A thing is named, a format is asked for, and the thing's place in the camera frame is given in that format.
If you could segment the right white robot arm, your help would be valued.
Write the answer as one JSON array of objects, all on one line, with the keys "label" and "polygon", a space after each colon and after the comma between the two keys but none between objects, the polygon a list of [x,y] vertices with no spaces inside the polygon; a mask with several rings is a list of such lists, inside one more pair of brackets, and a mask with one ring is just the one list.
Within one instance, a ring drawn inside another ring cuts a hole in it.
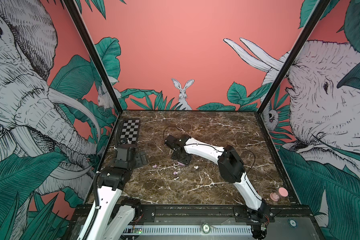
[{"label": "right white robot arm", "polygon": [[189,135],[180,138],[169,135],[165,145],[173,150],[172,159],[183,165],[190,163],[192,155],[218,165],[221,177],[232,183],[243,197],[250,218],[259,223],[270,222],[269,207],[250,182],[244,162],[233,146],[217,147]]}]

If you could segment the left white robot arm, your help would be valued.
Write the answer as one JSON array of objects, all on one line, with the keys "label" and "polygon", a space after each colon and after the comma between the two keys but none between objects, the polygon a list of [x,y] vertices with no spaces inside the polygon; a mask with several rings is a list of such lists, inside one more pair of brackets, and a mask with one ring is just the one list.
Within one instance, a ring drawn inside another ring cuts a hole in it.
[{"label": "left white robot arm", "polygon": [[126,198],[110,220],[133,169],[146,164],[147,159],[136,145],[121,144],[117,146],[114,162],[113,167],[106,167],[95,175],[95,201],[78,240],[118,240],[130,223],[138,222],[143,216],[141,201]]}]

